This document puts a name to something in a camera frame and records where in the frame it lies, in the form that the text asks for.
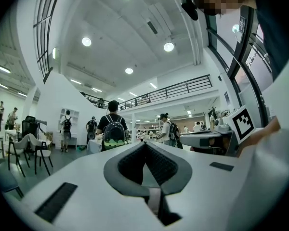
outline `fluorescent light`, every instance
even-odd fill
[[[125,73],[131,75],[134,72],[134,70],[132,70],[131,68],[127,68],[125,69]]]
[[[53,59],[56,59],[56,48],[53,49]]]
[[[73,79],[71,79],[71,81],[72,81],[72,82],[75,82],[76,84],[79,84],[79,85],[81,85],[81,83],[80,83],[80,82],[78,82],[78,81],[75,81],[75,80],[73,80]]]
[[[84,46],[90,46],[91,45],[91,39],[89,39],[89,38],[83,38],[82,39],[82,44],[84,45]]]
[[[92,88],[93,91],[98,91],[98,92],[102,92],[101,90],[98,90],[96,88]]]
[[[10,70],[8,70],[8,69],[6,69],[6,68],[4,68],[4,67],[1,67],[1,66],[0,66],[0,70],[3,71],[3,72],[5,72],[5,73],[8,73],[8,74],[11,73]]]
[[[27,96],[27,95],[24,95],[24,94],[22,94],[22,93],[20,93],[20,92],[19,92],[18,94],[19,94],[19,95],[22,95],[22,96],[24,96],[24,97],[26,97],[26,96]]]
[[[8,87],[6,87],[6,86],[4,86],[4,85],[2,85],[2,84],[0,84],[0,86],[3,87],[3,88],[5,88],[5,89],[8,89]]]
[[[164,45],[164,50],[167,52],[171,52],[174,49],[174,44],[173,43],[166,43]]]
[[[153,83],[150,83],[150,85],[153,86],[155,89],[157,89],[157,87]]]

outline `white chair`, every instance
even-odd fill
[[[18,157],[19,157],[20,154],[23,153],[24,156],[25,156],[27,165],[28,165],[28,167],[30,167],[29,162],[28,162],[28,159],[27,159],[27,155],[26,155],[26,153],[25,153],[25,149],[26,149],[27,146],[28,146],[28,139],[29,139],[29,135],[27,134],[26,136],[23,137],[23,139],[22,139],[20,142],[13,142],[12,140],[10,140],[10,141],[9,141],[9,148],[8,148],[8,150],[7,150],[9,170],[11,169],[11,168],[10,168],[10,156],[11,156],[12,154],[14,154],[15,157],[16,157],[16,165],[18,164],[18,166],[19,166],[19,168],[20,168],[20,170],[21,170],[21,172],[22,172],[22,174],[23,174],[24,177],[26,177],[26,176],[25,176],[25,174],[24,174],[24,172],[23,172],[23,169],[21,168],[21,165],[20,165],[20,163],[19,163]]]
[[[31,149],[34,151],[34,173],[37,174],[37,157],[39,157],[39,166],[41,166],[41,160],[43,159],[44,165],[46,167],[48,175],[50,175],[47,164],[45,162],[45,157],[48,157],[51,166],[53,167],[53,163],[50,159],[51,151],[47,150],[46,142],[39,141],[34,137],[33,134],[29,134]]]

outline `floor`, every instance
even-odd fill
[[[84,150],[84,151],[76,151],[74,148],[70,148],[68,153],[61,152],[58,149],[52,148],[52,154],[51,154],[51,160],[53,163],[53,167],[51,167],[49,160],[46,158],[46,164],[48,166],[48,169],[50,171],[50,174],[54,174],[56,171],[60,170],[64,166],[68,165],[72,161],[92,154],[90,151]],[[19,187],[23,194],[26,194],[28,191],[30,191],[36,184],[41,182],[42,180],[46,179],[48,177],[48,173],[46,171],[45,165],[42,161],[41,167],[39,166],[39,160],[37,160],[37,174],[34,174],[34,156],[31,156],[31,159],[29,160],[29,165],[26,164],[26,160],[24,155],[20,155],[20,164],[22,166],[22,169],[24,171],[24,174],[26,177],[23,177],[20,168],[16,166],[16,158],[15,156],[11,156],[11,172],[15,176]],[[7,156],[5,156],[4,160],[0,160],[0,170],[7,170],[8,169],[8,160]],[[143,180],[143,186],[146,187],[158,187],[157,182],[155,181],[153,175],[151,174],[149,168],[147,165],[144,166],[144,180]],[[13,195],[15,198],[20,199],[17,192],[10,191],[8,194]]]

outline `black hair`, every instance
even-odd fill
[[[162,118],[168,118],[168,113],[165,113],[165,114],[160,114],[160,119],[162,119]]]
[[[116,100],[110,101],[108,103],[108,110],[110,112],[115,112],[118,110],[118,105],[119,105],[119,103]]]

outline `black metal railing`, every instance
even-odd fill
[[[109,101],[101,99],[101,98],[97,98],[94,96],[91,96],[89,94],[86,94],[84,92],[80,92],[86,99],[88,99],[91,103],[93,103],[93,105],[95,105],[98,108],[101,109],[108,109],[108,103]]]
[[[167,98],[188,94],[195,91],[211,88],[212,83],[210,75],[204,75],[198,78],[190,79],[163,89],[159,89],[120,104],[119,110],[125,110],[136,106],[161,101]]]
[[[42,72],[44,83],[50,72],[49,64],[49,34],[53,11],[58,0],[39,0],[38,11],[34,18],[34,32],[36,34],[36,56],[39,70]]]

